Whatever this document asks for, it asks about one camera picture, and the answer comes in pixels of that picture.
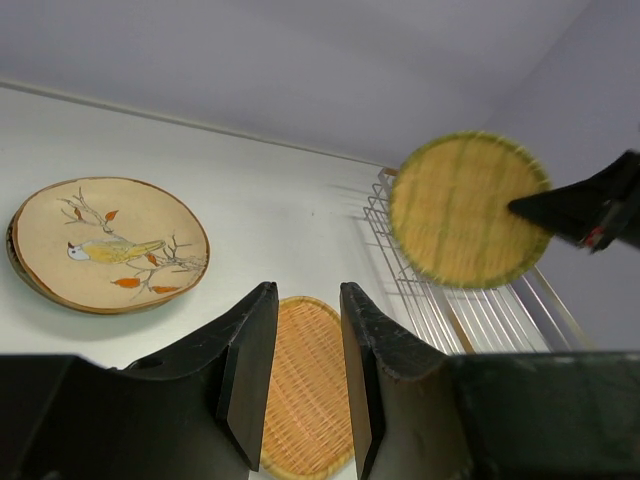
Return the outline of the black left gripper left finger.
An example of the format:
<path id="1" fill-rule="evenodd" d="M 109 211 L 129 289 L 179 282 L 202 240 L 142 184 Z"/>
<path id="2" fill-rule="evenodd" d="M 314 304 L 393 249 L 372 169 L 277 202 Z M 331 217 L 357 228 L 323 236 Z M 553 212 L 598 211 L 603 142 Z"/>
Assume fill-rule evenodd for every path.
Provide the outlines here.
<path id="1" fill-rule="evenodd" d="M 259 467 L 278 289 L 123 369 L 1 359 L 5 479 L 245 479 Z"/>

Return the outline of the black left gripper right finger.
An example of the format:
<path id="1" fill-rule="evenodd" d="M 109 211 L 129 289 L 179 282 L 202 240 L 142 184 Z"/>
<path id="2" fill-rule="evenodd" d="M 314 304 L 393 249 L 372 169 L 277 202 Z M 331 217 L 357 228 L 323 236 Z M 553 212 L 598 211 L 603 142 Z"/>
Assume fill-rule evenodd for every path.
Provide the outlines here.
<path id="1" fill-rule="evenodd" d="M 361 479 L 635 479 L 634 352 L 447 355 L 340 288 Z"/>

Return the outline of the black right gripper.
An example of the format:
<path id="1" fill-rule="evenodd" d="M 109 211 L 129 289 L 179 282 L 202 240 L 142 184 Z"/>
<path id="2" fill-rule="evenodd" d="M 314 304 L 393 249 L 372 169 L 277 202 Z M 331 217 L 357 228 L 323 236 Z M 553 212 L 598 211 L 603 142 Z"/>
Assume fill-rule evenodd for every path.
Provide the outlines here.
<path id="1" fill-rule="evenodd" d="M 508 209 L 564 240 L 582 240 L 591 253 L 628 240 L 639 212 L 639 152 L 625 151 L 586 180 L 512 200 Z"/>

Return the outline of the small orange woven tray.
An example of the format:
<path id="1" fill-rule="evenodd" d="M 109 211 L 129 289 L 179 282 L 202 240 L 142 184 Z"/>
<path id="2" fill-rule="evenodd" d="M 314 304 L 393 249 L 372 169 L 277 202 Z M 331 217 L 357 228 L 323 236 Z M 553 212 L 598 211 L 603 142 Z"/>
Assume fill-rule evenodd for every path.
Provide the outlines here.
<path id="1" fill-rule="evenodd" d="M 276 479 L 328 479 L 354 457 L 339 314 L 319 299 L 279 302 L 261 467 Z"/>

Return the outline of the green-rimmed round woven tray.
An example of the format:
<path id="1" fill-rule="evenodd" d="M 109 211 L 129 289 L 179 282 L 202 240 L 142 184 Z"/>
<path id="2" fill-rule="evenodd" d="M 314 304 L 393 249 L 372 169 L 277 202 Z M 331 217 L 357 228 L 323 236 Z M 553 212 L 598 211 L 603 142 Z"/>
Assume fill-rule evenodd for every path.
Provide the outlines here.
<path id="1" fill-rule="evenodd" d="M 510 212 L 551 180 L 522 145 L 483 131 L 433 139 L 401 165 L 389 199 L 393 238 L 414 270 L 445 287 L 506 285 L 545 253 L 550 233 Z"/>

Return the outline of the beige ceramic bird plate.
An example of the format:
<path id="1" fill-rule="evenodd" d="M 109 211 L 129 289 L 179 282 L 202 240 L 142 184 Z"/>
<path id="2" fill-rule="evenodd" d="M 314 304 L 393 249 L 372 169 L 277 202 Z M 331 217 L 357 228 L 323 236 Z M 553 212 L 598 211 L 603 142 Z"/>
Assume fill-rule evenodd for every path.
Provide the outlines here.
<path id="1" fill-rule="evenodd" d="M 75 304 L 123 308 L 176 298 L 194 288 L 209 265 L 209 239 L 194 213 L 140 180 L 59 182 L 33 193 L 16 212 L 21 263 Z"/>

